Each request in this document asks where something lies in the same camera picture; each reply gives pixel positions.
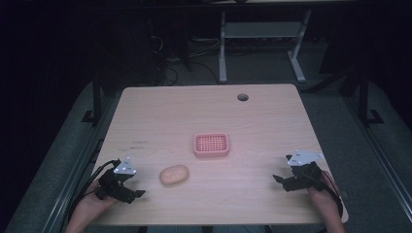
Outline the metal floor rail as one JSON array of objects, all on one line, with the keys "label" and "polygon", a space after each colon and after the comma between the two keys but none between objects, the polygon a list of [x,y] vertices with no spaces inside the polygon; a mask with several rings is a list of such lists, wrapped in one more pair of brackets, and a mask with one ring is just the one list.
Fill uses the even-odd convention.
[{"label": "metal floor rail", "polygon": [[93,161],[99,154],[104,137],[108,130],[108,123],[113,116],[112,105],[116,102],[112,98],[103,98],[93,102],[93,110],[86,109],[81,113],[75,126],[64,126],[61,135],[62,143],[66,148],[73,146],[68,152],[59,152],[58,158],[52,165],[52,173],[56,175],[56,197],[52,200],[51,212],[41,233],[61,233],[67,217],[75,206],[77,197],[86,185],[92,169]]},{"label": "metal floor rail", "polygon": [[366,119],[363,119],[361,117],[361,105],[357,105],[351,97],[345,97],[344,102],[350,110],[352,116],[355,118],[355,122],[360,128],[360,131],[364,135],[366,141],[372,148],[373,153],[379,161],[384,175],[388,180],[388,183],[393,190],[402,210],[407,215],[409,221],[412,222],[412,195],[405,187],[404,182],[395,170],[395,167],[388,158],[388,155],[385,153],[383,147],[370,128],[370,126],[374,124],[383,125],[384,120],[382,120],[376,110],[366,110]]}]

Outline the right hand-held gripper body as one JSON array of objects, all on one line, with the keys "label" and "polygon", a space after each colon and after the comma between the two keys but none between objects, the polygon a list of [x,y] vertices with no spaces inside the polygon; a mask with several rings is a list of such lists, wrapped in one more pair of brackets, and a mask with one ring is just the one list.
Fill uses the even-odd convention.
[{"label": "right hand-held gripper body", "polygon": [[284,190],[295,191],[309,187],[316,187],[320,190],[322,170],[318,166],[317,161],[324,158],[321,152],[296,150],[292,154],[291,161],[288,161],[292,168],[292,176],[285,179],[283,184]]}]

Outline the black metal stand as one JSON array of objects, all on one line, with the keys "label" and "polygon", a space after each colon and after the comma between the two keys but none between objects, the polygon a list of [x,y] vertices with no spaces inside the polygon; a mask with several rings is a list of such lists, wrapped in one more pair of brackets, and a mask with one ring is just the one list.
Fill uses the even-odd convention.
[{"label": "black metal stand", "polygon": [[91,123],[92,126],[96,126],[102,116],[102,99],[101,99],[101,86],[100,86],[100,74],[95,73],[92,79],[92,109],[87,110],[82,118],[82,122]]},{"label": "black metal stand", "polygon": [[361,123],[368,127],[370,124],[382,124],[383,120],[376,110],[368,108],[368,94],[369,94],[369,77],[367,70],[362,68],[360,70],[360,88],[359,88],[359,104],[358,116]]}]

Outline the white metal table frame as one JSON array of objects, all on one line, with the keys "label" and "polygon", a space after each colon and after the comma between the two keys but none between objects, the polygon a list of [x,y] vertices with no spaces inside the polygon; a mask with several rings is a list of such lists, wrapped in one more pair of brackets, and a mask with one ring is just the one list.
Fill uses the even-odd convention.
[{"label": "white metal table frame", "polygon": [[219,82],[227,82],[225,43],[228,39],[273,39],[294,38],[295,45],[288,51],[288,58],[296,80],[305,83],[306,79],[298,62],[298,54],[312,14],[307,10],[301,21],[281,22],[230,22],[226,13],[222,13],[219,53]]}]

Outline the person's left hand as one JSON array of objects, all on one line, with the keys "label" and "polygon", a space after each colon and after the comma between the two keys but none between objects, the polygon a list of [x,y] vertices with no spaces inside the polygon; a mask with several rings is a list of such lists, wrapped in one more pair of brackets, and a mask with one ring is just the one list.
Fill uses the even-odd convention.
[{"label": "person's left hand", "polygon": [[118,200],[106,197],[100,200],[93,190],[99,186],[94,181],[86,190],[86,195],[81,199],[73,212],[65,233],[85,233],[87,227],[97,220],[105,211],[118,204]]}]

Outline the pink soap dish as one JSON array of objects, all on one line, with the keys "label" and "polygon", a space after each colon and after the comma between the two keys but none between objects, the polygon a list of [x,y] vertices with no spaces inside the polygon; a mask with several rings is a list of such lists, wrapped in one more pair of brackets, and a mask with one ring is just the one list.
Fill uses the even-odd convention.
[{"label": "pink soap dish", "polygon": [[198,158],[228,156],[228,136],[225,133],[196,134],[194,136],[193,153]]}]

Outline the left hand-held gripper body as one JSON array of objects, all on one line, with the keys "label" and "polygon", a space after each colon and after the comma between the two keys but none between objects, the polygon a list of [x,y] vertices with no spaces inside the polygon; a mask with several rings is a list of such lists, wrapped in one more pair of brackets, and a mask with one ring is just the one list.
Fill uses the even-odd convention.
[{"label": "left hand-held gripper body", "polygon": [[103,200],[112,197],[121,202],[124,196],[134,194],[134,191],[125,187],[124,183],[136,175],[136,170],[129,158],[124,161],[115,161],[113,168],[108,169],[99,179],[99,186],[94,189],[94,194]]}]

